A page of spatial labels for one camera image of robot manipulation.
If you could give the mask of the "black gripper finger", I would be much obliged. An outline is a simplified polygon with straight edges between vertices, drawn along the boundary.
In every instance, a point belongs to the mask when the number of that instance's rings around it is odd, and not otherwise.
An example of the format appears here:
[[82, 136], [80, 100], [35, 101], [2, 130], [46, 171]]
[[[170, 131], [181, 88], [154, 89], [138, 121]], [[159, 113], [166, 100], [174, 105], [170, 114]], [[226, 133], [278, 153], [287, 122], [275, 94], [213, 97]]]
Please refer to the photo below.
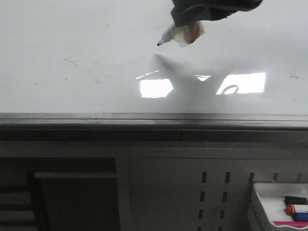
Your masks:
[[249, 12], [263, 0], [207, 0], [211, 17], [228, 17], [236, 12]]
[[219, 0], [173, 0], [171, 11], [176, 27], [198, 21], [217, 21], [228, 17], [228, 10], [219, 5]]

